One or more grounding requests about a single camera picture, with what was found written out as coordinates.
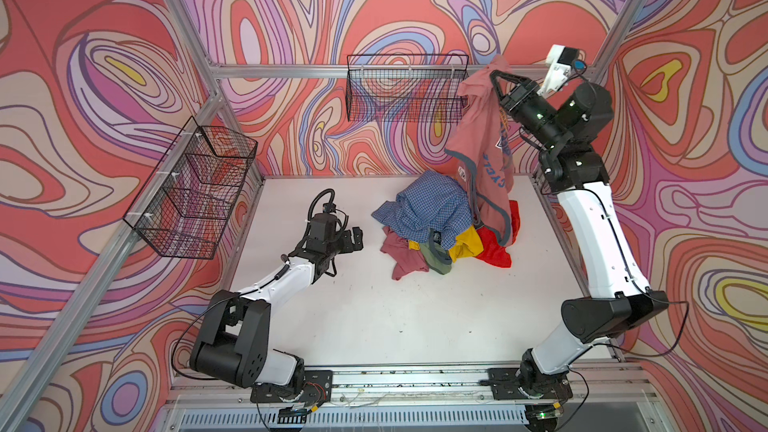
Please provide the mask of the pink hooded sweatshirt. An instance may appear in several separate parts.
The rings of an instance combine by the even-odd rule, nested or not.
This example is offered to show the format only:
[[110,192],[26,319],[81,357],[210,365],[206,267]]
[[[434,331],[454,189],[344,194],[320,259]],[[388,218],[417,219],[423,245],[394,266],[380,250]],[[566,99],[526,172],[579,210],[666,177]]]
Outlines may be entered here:
[[510,70],[507,60],[497,55],[459,84],[457,95],[464,100],[462,118],[445,146],[446,154],[456,161],[455,180],[467,192],[474,225],[494,233],[503,247],[514,241],[509,205],[514,171],[507,123],[491,74]]

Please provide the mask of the maroon pink cloth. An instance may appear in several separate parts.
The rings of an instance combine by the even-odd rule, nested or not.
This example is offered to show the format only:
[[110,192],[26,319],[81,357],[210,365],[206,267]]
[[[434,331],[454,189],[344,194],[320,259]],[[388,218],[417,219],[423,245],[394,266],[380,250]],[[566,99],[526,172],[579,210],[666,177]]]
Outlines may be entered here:
[[429,266],[420,251],[412,250],[409,242],[388,226],[383,227],[385,239],[380,251],[395,261],[391,278],[399,281],[414,272],[428,272]]

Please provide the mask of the blue checkered shirt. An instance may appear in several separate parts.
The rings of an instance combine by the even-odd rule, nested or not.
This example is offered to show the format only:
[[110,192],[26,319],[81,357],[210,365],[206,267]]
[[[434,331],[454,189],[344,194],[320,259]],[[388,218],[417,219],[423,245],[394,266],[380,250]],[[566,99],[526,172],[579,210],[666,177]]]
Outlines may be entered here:
[[371,213],[398,236],[427,243],[436,232],[443,249],[452,248],[457,237],[473,225],[468,196],[453,178],[427,171]]

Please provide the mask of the red cloth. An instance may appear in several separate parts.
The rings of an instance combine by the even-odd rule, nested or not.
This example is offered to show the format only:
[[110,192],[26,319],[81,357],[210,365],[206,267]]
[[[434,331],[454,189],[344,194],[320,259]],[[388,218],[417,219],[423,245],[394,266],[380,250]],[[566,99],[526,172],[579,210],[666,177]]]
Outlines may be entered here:
[[[521,219],[518,202],[509,200],[510,224],[511,224],[511,244],[514,244],[521,227]],[[507,248],[500,245],[495,234],[487,227],[483,226],[477,230],[483,250],[476,256],[476,259],[491,266],[508,269],[512,266],[512,257]]]

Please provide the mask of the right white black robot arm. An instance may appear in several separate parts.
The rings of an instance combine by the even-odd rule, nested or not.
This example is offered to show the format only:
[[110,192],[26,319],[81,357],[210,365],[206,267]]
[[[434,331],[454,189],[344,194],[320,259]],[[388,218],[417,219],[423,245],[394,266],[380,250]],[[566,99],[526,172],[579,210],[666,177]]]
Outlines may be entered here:
[[592,146],[614,118],[611,94],[585,81],[554,108],[531,79],[494,71],[490,80],[501,110],[537,141],[544,179],[570,221],[587,272],[588,296],[563,302],[560,323],[524,353],[513,380],[523,395],[540,398],[562,385],[587,351],[645,324],[670,302],[640,271],[609,174]]

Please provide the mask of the green cloth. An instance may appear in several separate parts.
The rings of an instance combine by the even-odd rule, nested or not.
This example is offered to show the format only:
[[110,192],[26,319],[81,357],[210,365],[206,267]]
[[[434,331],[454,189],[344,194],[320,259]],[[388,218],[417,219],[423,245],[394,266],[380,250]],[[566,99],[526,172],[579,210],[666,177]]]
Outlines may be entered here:
[[419,245],[420,251],[428,267],[441,275],[447,275],[453,267],[453,260],[450,254],[439,244],[422,243]]

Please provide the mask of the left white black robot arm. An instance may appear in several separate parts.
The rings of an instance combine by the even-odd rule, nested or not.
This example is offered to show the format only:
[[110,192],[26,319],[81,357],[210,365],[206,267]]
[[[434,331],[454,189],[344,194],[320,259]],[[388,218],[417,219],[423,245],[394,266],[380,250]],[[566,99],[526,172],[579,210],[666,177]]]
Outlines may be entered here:
[[272,385],[299,393],[304,361],[269,345],[272,313],[322,276],[335,275],[336,257],[362,250],[363,237],[361,228],[350,228],[333,213],[309,219],[278,269],[238,292],[214,295],[189,358],[192,371],[241,388]]

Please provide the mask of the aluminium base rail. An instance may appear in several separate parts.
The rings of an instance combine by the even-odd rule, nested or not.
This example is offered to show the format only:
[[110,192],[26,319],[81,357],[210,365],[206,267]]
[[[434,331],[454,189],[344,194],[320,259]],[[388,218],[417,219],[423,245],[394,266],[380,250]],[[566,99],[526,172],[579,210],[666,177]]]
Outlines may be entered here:
[[155,431],[673,431],[638,365],[586,360],[540,396],[513,363],[335,366],[323,393],[289,404],[222,382],[182,380]]

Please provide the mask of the yellow cloth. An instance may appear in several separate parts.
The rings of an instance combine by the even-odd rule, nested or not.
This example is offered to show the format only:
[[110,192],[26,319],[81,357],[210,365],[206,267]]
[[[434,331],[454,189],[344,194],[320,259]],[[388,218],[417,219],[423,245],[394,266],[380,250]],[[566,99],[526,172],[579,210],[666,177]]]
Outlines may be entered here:
[[[427,235],[427,239],[423,243],[435,243],[442,247],[441,239],[442,235],[439,231],[430,229]],[[419,245],[422,243],[417,243],[414,241],[408,242],[412,250],[420,251]],[[481,244],[480,238],[478,237],[477,231],[473,226],[470,226],[467,230],[460,233],[455,238],[455,242],[452,247],[444,250],[450,254],[454,263],[460,258],[476,257],[483,250],[483,246]]]

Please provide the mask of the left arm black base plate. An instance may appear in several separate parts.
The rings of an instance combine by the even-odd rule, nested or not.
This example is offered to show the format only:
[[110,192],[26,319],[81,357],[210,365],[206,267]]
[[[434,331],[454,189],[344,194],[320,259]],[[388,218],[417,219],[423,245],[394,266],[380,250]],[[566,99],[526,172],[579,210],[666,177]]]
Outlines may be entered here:
[[250,402],[261,404],[323,404],[332,397],[333,371],[301,370],[286,385],[259,383],[252,388]]

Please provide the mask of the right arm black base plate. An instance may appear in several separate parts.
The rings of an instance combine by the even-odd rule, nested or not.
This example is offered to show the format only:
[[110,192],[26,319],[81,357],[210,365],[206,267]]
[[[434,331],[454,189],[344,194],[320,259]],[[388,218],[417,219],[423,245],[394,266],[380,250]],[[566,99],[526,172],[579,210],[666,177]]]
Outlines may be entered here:
[[569,379],[565,373],[541,374],[524,366],[490,368],[480,386],[489,387],[495,400],[568,401],[573,397]]

